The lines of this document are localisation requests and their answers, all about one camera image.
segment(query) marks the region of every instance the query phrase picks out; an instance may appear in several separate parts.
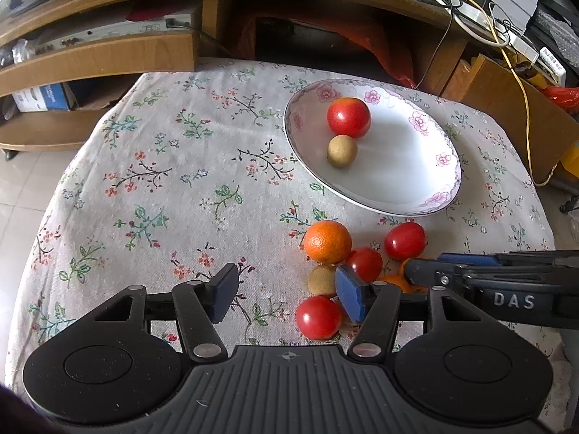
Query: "red tomato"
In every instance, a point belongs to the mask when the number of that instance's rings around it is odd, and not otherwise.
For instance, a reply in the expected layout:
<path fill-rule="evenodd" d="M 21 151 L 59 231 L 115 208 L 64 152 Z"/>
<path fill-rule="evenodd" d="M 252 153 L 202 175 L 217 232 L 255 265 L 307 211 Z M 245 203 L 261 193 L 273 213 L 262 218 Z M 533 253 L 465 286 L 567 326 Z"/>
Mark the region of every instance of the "red tomato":
<path fill-rule="evenodd" d="M 330 339 L 342 324 L 340 308 L 329 298 L 306 298 L 295 311 L 295 322 L 308 339 Z"/>
<path fill-rule="evenodd" d="M 370 128 L 370 109 L 358 98 L 340 98 L 328 108 L 328 124 L 336 135 L 359 139 Z"/>
<path fill-rule="evenodd" d="M 407 221 L 394 227 L 384 238 L 384 250 L 392 259 L 416 258 L 426 247 L 426 233 L 414 221 Z"/>
<path fill-rule="evenodd" d="M 364 282 L 375 281 L 382 272 L 382 256 L 372 248 L 355 248 L 346 258 L 346 264 Z"/>

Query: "white tablecloth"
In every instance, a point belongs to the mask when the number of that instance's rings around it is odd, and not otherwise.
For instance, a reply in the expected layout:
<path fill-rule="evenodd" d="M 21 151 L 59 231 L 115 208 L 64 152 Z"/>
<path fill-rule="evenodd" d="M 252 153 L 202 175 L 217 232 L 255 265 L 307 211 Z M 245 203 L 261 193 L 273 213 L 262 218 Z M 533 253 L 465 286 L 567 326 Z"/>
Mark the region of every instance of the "white tablecloth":
<path fill-rule="evenodd" d="M 400 218 L 347 203 L 296 162 L 283 134 L 290 96 L 343 75 L 262 62 L 206 59 L 198 73 L 143 75 L 97 124 L 71 162 L 42 221 L 20 285 L 6 381 L 22 393 L 28 355 L 75 319 L 131 284 L 167 292 L 238 264 L 239 295 L 216 328 L 235 344 L 307 344 L 293 318 L 309 296 L 314 263 L 300 250 L 307 228 L 336 218 L 354 246 L 383 252 Z M 417 220 L 425 256 L 553 249 L 534 186 L 504 131 L 463 105 L 386 85 L 447 132 L 460 155 L 462 185 L 446 210 Z M 384 256 L 386 272 L 397 263 Z M 569 365 L 554 329 L 510 324 L 551 356 L 555 385 L 542 418 L 559 429 Z M 156 334 L 178 347 L 174 326 Z M 422 331 L 403 323 L 397 344 Z M 348 346 L 355 329 L 334 342 Z"/>

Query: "floral bowl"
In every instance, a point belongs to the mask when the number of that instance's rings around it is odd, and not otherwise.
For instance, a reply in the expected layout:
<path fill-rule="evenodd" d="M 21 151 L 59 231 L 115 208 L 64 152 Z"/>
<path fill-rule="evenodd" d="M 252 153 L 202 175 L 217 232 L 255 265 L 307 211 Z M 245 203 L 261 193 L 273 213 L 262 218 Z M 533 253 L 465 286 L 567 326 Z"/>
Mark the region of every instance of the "floral bowl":
<path fill-rule="evenodd" d="M 363 99 L 372 126 L 345 169 L 326 159 L 334 136 L 326 121 L 337 98 Z M 335 194 L 375 212 L 415 217 L 448 206 L 460 186 L 460 164 L 450 138 L 426 112 L 368 80 L 323 80 L 293 95 L 284 130 L 299 162 Z"/>

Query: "metal screw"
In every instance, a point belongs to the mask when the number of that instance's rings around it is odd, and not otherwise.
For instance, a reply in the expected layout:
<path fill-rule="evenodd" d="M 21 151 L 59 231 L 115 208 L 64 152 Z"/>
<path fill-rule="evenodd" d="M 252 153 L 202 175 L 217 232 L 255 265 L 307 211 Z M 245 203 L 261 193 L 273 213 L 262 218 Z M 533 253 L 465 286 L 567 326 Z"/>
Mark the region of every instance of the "metal screw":
<path fill-rule="evenodd" d="M 382 352 L 382 349 L 371 342 L 361 342 L 354 346 L 352 352 L 358 357 L 376 357 Z"/>
<path fill-rule="evenodd" d="M 193 348 L 193 354 L 197 357 L 208 359 L 221 354 L 221 348 L 216 344 L 204 342 L 203 344 L 198 344 Z"/>

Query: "white lettering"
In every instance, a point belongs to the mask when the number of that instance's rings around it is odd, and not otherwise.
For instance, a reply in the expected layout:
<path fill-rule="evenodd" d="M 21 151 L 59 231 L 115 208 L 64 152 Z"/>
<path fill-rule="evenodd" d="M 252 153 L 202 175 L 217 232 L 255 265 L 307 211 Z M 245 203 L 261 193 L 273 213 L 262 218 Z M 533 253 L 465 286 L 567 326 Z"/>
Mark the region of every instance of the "white lettering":
<path fill-rule="evenodd" d="M 535 297 L 533 295 L 527 295 L 525 297 L 525 308 L 527 310 L 531 310 L 535 306 L 535 302 L 533 301 Z"/>
<path fill-rule="evenodd" d="M 501 294 L 500 292 L 495 292 L 494 293 L 494 304 L 497 307 L 500 307 L 504 303 L 505 303 L 505 296 L 503 294 Z"/>
<path fill-rule="evenodd" d="M 508 301 L 508 306 L 519 308 L 519 300 L 516 298 L 516 294 L 513 294 L 511 300 Z"/>

